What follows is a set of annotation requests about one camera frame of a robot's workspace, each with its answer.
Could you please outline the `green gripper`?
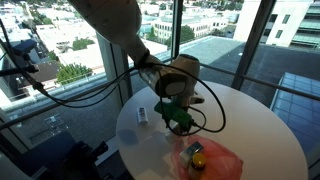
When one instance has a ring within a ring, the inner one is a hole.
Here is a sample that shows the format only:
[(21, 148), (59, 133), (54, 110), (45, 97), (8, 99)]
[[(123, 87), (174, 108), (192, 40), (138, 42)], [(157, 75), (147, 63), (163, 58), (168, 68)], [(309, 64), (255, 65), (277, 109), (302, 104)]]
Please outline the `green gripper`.
[(173, 103), (158, 102), (154, 110), (160, 113), (166, 122), (173, 120), (177, 122), (184, 131), (191, 129), (192, 116)]

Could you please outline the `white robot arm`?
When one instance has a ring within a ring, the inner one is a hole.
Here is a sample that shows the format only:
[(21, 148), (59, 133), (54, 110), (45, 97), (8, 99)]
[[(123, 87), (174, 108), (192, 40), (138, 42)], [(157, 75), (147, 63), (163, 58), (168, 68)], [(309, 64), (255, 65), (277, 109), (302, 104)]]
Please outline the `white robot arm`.
[(199, 60), (180, 54), (169, 65), (150, 54), (138, 35), (142, 16), (136, 0), (67, 0), (104, 39), (119, 45), (133, 60), (143, 81), (161, 98), (159, 112), (166, 122), (176, 121), (184, 132), (191, 129), (187, 113), (195, 94)]

